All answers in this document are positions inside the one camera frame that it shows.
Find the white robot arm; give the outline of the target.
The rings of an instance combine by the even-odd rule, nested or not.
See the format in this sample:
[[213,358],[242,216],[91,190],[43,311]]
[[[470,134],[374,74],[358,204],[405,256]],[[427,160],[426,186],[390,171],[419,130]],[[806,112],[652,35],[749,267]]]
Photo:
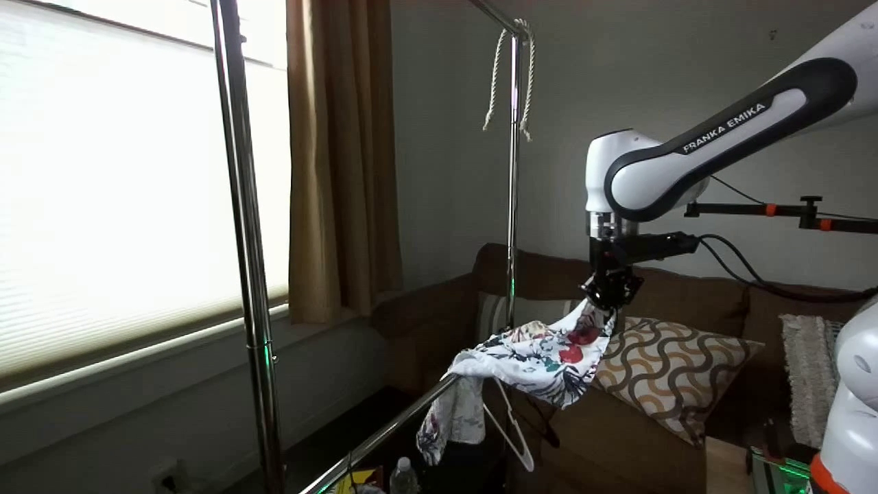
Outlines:
[[[684,237],[640,237],[636,229],[692,204],[726,166],[800,130],[870,115],[878,107],[878,6],[867,6],[822,41],[693,130],[659,144],[636,131],[605,131],[588,145],[583,192],[592,277],[583,290],[603,312],[640,289],[636,262],[684,249]],[[839,384],[821,454],[818,494],[878,494],[878,304],[839,330]]]

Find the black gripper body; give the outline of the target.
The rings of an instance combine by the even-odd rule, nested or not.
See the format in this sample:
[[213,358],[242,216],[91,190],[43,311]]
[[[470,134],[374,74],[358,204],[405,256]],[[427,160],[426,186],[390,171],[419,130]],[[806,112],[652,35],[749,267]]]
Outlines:
[[596,308],[618,312],[636,296],[640,285],[634,270],[612,256],[609,241],[589,241],[589,277],[581,290]]

